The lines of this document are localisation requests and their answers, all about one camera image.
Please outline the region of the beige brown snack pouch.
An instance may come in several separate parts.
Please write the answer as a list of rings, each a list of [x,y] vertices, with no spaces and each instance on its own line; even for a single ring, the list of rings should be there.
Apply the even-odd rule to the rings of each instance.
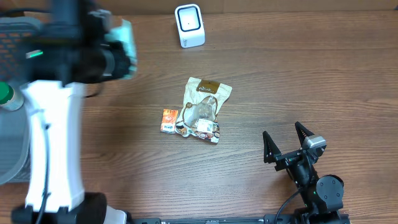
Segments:
[[[219,82],[190,77],[185,85],[183,108],[175,123],[175,132],[217,144],[220,125],[217,121],[222,105],[233,88]]]

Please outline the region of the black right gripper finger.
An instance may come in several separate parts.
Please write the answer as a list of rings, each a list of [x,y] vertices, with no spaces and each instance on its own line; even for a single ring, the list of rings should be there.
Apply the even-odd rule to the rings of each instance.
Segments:
[[[300,144],[302,145],[305,138],[309,136],[313,136],[314,133],[308,130],[304,125],[302,125],[299,121],[295,122],[295,129],[298,135],[298,139]]]
[[[281,152],[267,131],[262,133],[264,141],[264,162],[273,163],[281,156]]]

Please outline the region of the teal long snack packet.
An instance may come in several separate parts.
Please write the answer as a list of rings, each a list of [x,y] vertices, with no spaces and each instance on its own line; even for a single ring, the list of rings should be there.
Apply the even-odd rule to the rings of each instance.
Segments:
[[[137,52],[131,22],[122,19],[121,25],[110,29],[109,34],[106,34],[105,37],[108,41],[122,43],[123,49],[131,61],[129,73],[123,76],[123,79],[131,79],[137,72]]]

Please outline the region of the orange small packet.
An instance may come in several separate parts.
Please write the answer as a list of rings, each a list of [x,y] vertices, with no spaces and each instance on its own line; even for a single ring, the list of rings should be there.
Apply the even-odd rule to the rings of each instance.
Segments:
[[[163,133],[174,134],[177,118],[178,110],[164,109],[162,113],[160,131]]]

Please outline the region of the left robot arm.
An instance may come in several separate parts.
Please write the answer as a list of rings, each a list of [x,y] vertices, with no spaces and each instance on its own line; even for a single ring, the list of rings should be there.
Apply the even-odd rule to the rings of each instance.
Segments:
[[[87,192],[80,168],[88,84],[128,77],[131,45],[94,1],[52,1],[52,19],[18,45],[30,127],[29,189],[13,223],[120,223],[128,214]]]

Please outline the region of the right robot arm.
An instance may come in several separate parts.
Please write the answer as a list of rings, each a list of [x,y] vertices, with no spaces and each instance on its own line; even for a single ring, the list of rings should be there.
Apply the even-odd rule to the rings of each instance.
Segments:
[[[275,170],[286,170],[297,191],[278,209],[275,215],[265,215],[264,223],[349,223],[342,215],[344,182],[337,175],[319,177],[314,164],[326,149],[326,140],[295,123],[300,148],[281,153],[267,131],[264,131],[264,162],[275,164]]]

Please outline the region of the green-lidded jar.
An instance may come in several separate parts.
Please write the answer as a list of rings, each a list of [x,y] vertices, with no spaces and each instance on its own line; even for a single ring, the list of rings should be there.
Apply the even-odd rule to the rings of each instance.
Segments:
[[[1,82],[1,107],[8,111],[16,111],[24,104],[24,96],[20,90],[6,82]]]

